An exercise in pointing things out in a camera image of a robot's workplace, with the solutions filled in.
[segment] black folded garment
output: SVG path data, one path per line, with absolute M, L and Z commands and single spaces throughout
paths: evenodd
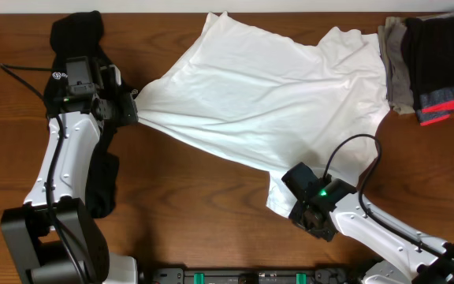
M 98 11 L 74 13 L 54 22 L 50 34 L 50 45 L 55 51 L 52 68 L 64 72 L 53 73 L 45 87 L 44 97 L 50 105 L 54 105 L 52 102 L 55 97 L 65 96 L 68 85 L 65 64 L 68 58 L 87 56 L 101 59 L 107 65 L 113 64 L 99 46 L 103 33 L 104 27 Z M 123 79 L 121 86 L 124 92 L 138 94 L 138 91 L 127 85 Z M 115 132 L 115 125 L 105 123 L 99 142 L 92 152 L 85 205 L 93 218 L 106 217 L 115 207 L 115 180 L 119 162 L 118 157 L 107 152 Z
M 428 99 L 437 90 L 454 87 L 454 17 L 422 21 L 406 19 L 407 32 L 401 45 L 402 56 L 409 70 L 414 109 L 422 124 L 442 120 L 451 111 L 425 114 L 432 103 L 449 103 L 454 95 Z

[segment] white cloth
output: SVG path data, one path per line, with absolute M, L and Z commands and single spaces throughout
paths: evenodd
M 333 149 L 374 135 L 389 111 L 378 36 L 332 28 L 316 46 L 210 13 L 202 35 L 136 99 L 140 122 L 187 144 L 270 172 L 267 206 L 284 217 L 296 198 L 281 176 L 298 162 L 322 174 Z M 356 185 L 376 157 L 357 138 L 330 173 Z

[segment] black cable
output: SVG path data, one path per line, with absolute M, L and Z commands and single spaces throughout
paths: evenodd
M 43 101 L 43 104 L 45 104 L 45 107 L 47 109 L 47 113 L 49 113 L 48 106 L 45 103 L 45 99 L 43 98 L 43 95 L 36 90 L 34 87 L 32 87 L 28 82 L 26 82 L 24 79 L 20 78 L 18 75 L 16 75 L 14 72 L 12 72 L 9 68 L 13 69 L 24 69 L 24 70 L 38 70 L 38 71 L 50 71 L 51 69 L 44 69 L 44 68 L 34 68 L 34 67 L 21 67 L 21 66 L 11 66 L 11 65 L 5 65 L 1 64 L 1 68 L 7 72 L 11 77 L 15 78 L 19 82 L 21 82 L 24 86 L 26 86 L 29 90 L 31 90 L 38 98 L 40 98 Z M 55 166 L 57 165 L 57 161 L 59 158 L 59 154 L 61 153 L 61 148 L 62 148 L 62 142 L 64 141 L 65 137 L 65 131 L 64 131 L 64 125 L 62 124 L 62 120 L 57 115 L 56 117 L 57 123 L 59 125 L 59 139 L 57 142 L 57 146 L 55 147 L 54 155 L 52 156 L 52 161 L 50 162 L 50 167 L 48 169 L 48 175 L 47 175 L 47 183 L 45 184 L 45 195 L 47 198 L 47 211 L 50 216 L 50 222 L 52 223 L 52 226 L 54 226 L 55 231 L 57 232 L 57 235 L 59 236 L 59 239 L 61 240 L 61 243 L 73 263 L 73 266 L 75 267 L 76 273 L 78 274 L 80 278 L 80 283 L 82 284 L 88 284 L 87 278 L 85 277 L 84 271 L 80 267 L 80 263 L 76 259 L 72 249 L 71 245 L 69 245 L 68 240 L 66 239 L 64 232 L 62 231 L 62 224 L 61 222 L 57 219 L 57 216 L 55 215 L 53 203 L 54 201 L 52 200 L 52 184 L 54 183 L 54 172 L 55 172 Z
M 442 253 L 440 253 L 437 250 L 431 248 L 429 245 L 423 243 L 421 240 L 415 240 L 412 237 L 409 237 L 406 234 L 403 234 L 400 231 L 398 231 L 397 229 L 395 229 L 395 228 L 391 227 L 390 225 L 386 224 L 385 222 L 380 220 L 378 217 L 376 217 L 373 214 L 372 210 L 370 208 L 367 208 L 366 205 L 364 204 L 364 202 L 363 202 L 364 193 L 363 192 L 364 192 L 364 190 L 366 188 L 366 183 L 369 180 L 369 178 L 372 175 L 372 173 L 374 172 L 374 170 L 376 170 L 376 168 L 378 167 L 378 164 L 381 161 L 381 155 L 383 154 L 383 150 L 381 149 L 381 143 L 379 142 L 378 138 L 376 138 L 376 137 L 374 137 L 372 135 L 369 135 L 369 134 L 357 134 L 357 135 L 349 137 L 347 140 L 345 140 L 341 144 L 339 144 L 339 146 L 337 146 L 336 149 L 332 152 L 332 155 L 330 156 L 329 161 L 327 162 L 327 165 L 326 165 L 326 168 L 325 168 L 325 172 L 323 173 L 323 177 L 322 177 L 323 180 L 325 180 L 325 178 L 327 176 L 327 173 L 329 171 L 330 163 L 332 162 L 333 157 L 336 155 L 336 153 L 339 151 L 339 149 L 341 147 L 343 147 L 350 140 L 353 140 L 353 139 L 358 138 L 358 137 L 371 138 L 376 143 L 376 147 L 377 147 L 377 150 L 378 150 L 378 157 L 374 161 L 374 164 L 367 171 L 367 174 L 366 174 L 365 178 L 363 179 L 362 184 L 360 185 L 360 188 L 359 188 L 359 203 L 360 203 L 360 207 L 362 208 L 362 210 L 364 212 L 366 212 L 367 217 L 373 219 L 373 221 L 375 221 L 377 224 L 379 224 L 380 226 L 382 226 L 383 228 L 388 230 L 390 233 L 395 234 L 398 237 L 401 237 L 405 241 L 408 241 L 409 243 L 417 246 L 419 249 L 424 250 L 424 251 L 426 251 L 426 252 L 428 252 L 428 253 L 440 258 L 441 260 L 447 262 L 449 265 L 454 267 L 454 263 L 449 261 L 449 260 L 447 260 L 447 259 L 445 259 L 443 257 Z

